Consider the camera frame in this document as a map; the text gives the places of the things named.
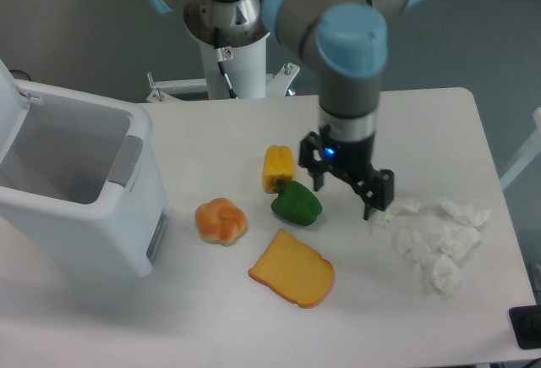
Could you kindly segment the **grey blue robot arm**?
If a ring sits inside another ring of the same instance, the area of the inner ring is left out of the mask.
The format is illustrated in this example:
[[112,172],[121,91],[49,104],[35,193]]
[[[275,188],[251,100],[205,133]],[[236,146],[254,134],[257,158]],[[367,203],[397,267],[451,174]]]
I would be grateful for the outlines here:
[[273,36],[317,75],[319,128],[300,144],[299,163],[321,188],[330,173],[349,184],[364,211],[384,211],[394,174],[372,166],[388,58],[386,21],[423,0],[151,0],[177,10],[199,43],[211,99],[266,94],[265,42]]

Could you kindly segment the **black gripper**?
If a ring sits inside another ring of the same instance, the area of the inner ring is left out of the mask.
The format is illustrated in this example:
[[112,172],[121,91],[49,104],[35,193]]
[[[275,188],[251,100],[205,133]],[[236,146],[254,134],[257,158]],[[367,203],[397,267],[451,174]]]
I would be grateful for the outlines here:
[[363,200],[363,220],[369,220],[395,199],[395,174],[373,167],[373,148],[373,135],[360,141],[339,141],[331,137],[331,127],[326,125],[300,141],[298,165],[308,171],[314,191],[323,187],[326,173],[348,184]]

